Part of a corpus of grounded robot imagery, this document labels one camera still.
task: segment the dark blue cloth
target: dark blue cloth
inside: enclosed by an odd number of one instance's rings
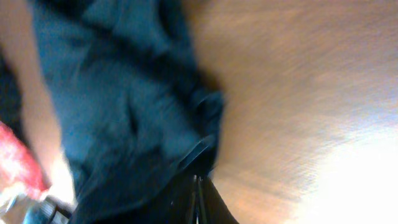
[[[91,223],[145,205],[214,150],[218,92],[200,81],[177,0],[34,1],[41,66]]]
[[[0,122],[10,127],[25,144],[21,125],[21,95],[17,82],[0,55]]]

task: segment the bright light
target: bright light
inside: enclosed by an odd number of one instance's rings
[[[398,132],[361,133],[320,161],[313,193],[287,223],[398,223]]]

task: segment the wooden surface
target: wooden surface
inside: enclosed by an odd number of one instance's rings
[[[226,93],[215,184],[237,220],[398,223],[397,1],[186,5]]]

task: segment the wooden table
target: wooden table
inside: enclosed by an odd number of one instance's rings
[[[186,1],[241,223],[398,223],[398,2]]]

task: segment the red plastic bag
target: red plastic bag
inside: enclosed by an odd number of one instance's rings
[[[25,193],[32,199],[39,199],[48,189],[42,170],[28,148],[2,122],[0,122],[0,174],[8,184],[23,183]]]

